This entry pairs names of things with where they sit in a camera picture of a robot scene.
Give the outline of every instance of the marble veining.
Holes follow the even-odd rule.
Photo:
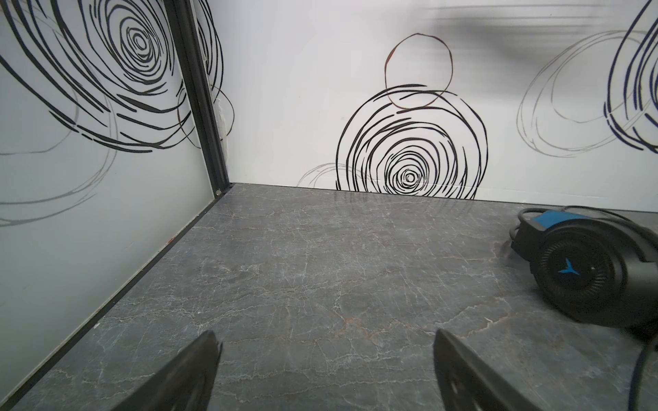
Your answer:
[[[544,302],[509,248],[524,207],[237,184],[15,410],[108,410],[205,329],[211,410],[442,410],[438,327],[544,410],[625,409],[641,344]]]

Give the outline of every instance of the black cable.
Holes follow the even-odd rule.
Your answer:
[[[512,227],[512,228],[509,229],[509,238],[511,238],[512,241],[514,241],[514,238],[516,238],[516,236],[517,236],[517,230],[519,229],[519,227],[521,227],[521,225],[520,225],[520,224],[517,224],[517,225],[515,225],[514,227]]]
[[[582,208],[583,210],[594,210],[594,211],[602,212],[602,213],[604,213],[604,214],[608,214],[608,215],[611,215],[611,216],[615,216],[615,217],[617,217],[617,218],[621,218],[622,220],[626,220],[626,221],[630,221],[630,222],[633,221],[633,220],[631,220],[630,218],[624,217],[624,216],[621,215],[621,214],[617,214],[616,212],[612,212],[612,211],[608,211],[608,210],[603,210],[602,208],[596,208],[596,207],[588,207],[588,206],[564,206],[564,207],[560,208],[560,211],[567,211],[567,210],[570,209],[570,208]]]
[[[638,409],[638,397],[640,396],[642,372],[644,371],[644,366],[649,360],[649,356],[655,350],[656,344],[658,344],[658,333],[656,333],[656,335],[654,335],[642,349],[642,352],[635,363],[633,376],[630,379],[630,389],[628,390],[628,411],[637,411]]]
[[[523,222],[523,221],[527,221],[526,218],[523,216],[523,214],[527,214],[529,212],[545,212],[550,210],[551,210],[550,208],[524,208],[523,210],[519,211],[519,213],[517,214],[517,218],[519,219],[519,221]],[[509,230],[509,238],[511,238],[512,241],[514,241],[514,238],[516,238],[517,230],[519,229],[519,227],[521,227],[520,224],[518,224],[515,227],[512,227]]]

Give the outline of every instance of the black swirl pattern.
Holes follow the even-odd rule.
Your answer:
[[[191,111],[159,2],[0,4],[24,53],[3,55],[1,64],[64,127],[131,153],[171,148],[190,134]],[[25,59],[38,78],[20,70]],[[77,120],[60,108],[62,101],[80,109]]]
[[[633,33],[646,30],[635,41]],[[615,103],[623,101],[623,109]],[[658,2],[649,0],[628,29],[610,69],[603,113],[614,135],[658,154]]]
[[[213,18],[207,0],[195,5],[203,11],[197,14],[199,31],[211,33],[203,42],[209,84],[215,98],[222,98],[222,53]],[[44,167],[57,171],[35,178],[30,193],[7,180],[0,227],[56,216],[86,202],[118,152],[149,153],[185,139],[199,148],[160,1],[0,0],[0,7],[3,29],[13,35],[3,38],[0,64],[47,113],[30,103],[37,126],[11,119],[23,125],[3,139],[0,168],[23,176]]]
[[[413,103],[428,96],[429,105]],[[338,143],[336,187],[473,199],[487,161],[487,131],[468,104],[448,91],[401,85],[376,94],[350,118]]]
[[[222,113],[227,118],[228,130],[226,130],[226,135],[229,135],[233,130],[235,110],[233,103],[231,103],[231,100],[228,99],[222,90],[222,84],[224,83],[224,53],[222,52],[222,44],[219,42],[219,35],[217,34],[215,21],[213,20],[213,14],[208,1],[198,0],[195,2],[195,10],[199,44],[201,45],[201,53],[203,55],[205,71],[208,75],[208,85],[213,96],[213,103],[219,101],[220,106],[224,110],[230,109],[230,112]]]

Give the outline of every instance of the gray sketch lines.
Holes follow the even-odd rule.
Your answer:
[[[336,172],[341,173],[345,171],[347,171],[347,168],[344,164],[336,164],[335,162],[320,164],[304,173],[297,182],[297,187],[324,188],[322,186],[322,180],[331,179],[334,184],[332,188],[336,188]]]
[[[658,153],[657,16],[649,0],[628,30],[586,37],[546,64],[517,112],[523,141],[553,157],[616,139]]]

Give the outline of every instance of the spiral drawing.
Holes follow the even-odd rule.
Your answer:
[[[638,30],[646,30],[640,39]],[[658,2],[644,5],[617,49],[603,113],[615,137],[658,154]]]
[[[2,8],[24,56],[3,55],[0,62],[64,127],[131,153],[173,147],[191,132],[191,111],[160,3],[80,0],[76,11],[72,2],[3,0]],[[14,69],[25,58],[39,78]],[[59,108],[62,99],[79,107],[77,121]],[[117,130],[108,115],[117,119]]]
[[[201,45],[201,53],[203,55],[205,71],[208,75],[208,85],[211,90],[213,103],[219,100],[220,106],[223,109],[230,109],[230,112],[223,112],[224,117],[228,118],[226,135],[229,135],[233,130],[235,110],[233,103],[231,103],[231,100],[228,99],[222,90],[222,84],[224,82],[224,53],[222,52],[222,44],[219,41],[219,35],[217,34],[215,21],[213,20],[213,14],[208,1],[196,1],[195,10],[199,44]]]
[[[393,59],[401,48],[406,57]],[[439,64],[419,64],[428,55]],[[422,33],[402,39],[384,61],[385,90],[349,119],[335,162],[309,170],[297,186],[329,188],[326,177],[335,173],[337,190],[475,198],[489,160],[487,130],[473,108],[446,90],[453,75],[453,55],[442,39]],[[399,83],[409,76],[433,85]]]
[[[428,97],[430,104],[411,109],[392,103],[413,107],[414,99]],[[466,102],[449,91],[400,85],[376,94],[350,118],[338,142],[337,188],[473,199],[487,161],[486,127]]]
[[[564,73],[569,68],[584,63],[584,53],[599,57],[608,53],[612,59],[614,48],[624,39],[639,44],[641,38],[642,34],[626,33],[622,30],[594,34],[571,45],[548,62],[530,83],[517,112],[517,129],[523,141],[541,154],[574,157],[616,140],[598,105],[605,98],[608,77],[606,66],[592,67],[590,64],[587,70],[582,70],[588,78],[588,83],[594,85],[593,89],[588,90],[588,94],[601,95],[601,100],[592,105],[578,101],[577,104],[561,107],[558,101],[564,103],[575,100],[572,96],[573,90],[567,87],[560,89],[557,85],[563,80],[563,76],[567,76]],[[622,111],[624,102],[623,97],[616,98],[615,102],[611,103],[610,110]]]
[[[33,96],[21,101],[37,101],[28,117],[11,118],[15,132],[5,125],[0,168],[22,176],[47,167],[56,171],[35,176],[29,193],[18,180],[3,180],[0,227],[86,202],[118,152],[152,153],[185,140],[200,147],[160,1],[0,0],[0,6],[0,70]],[[225,98],[208,1],[195,6],[209,85],[215,99]]]

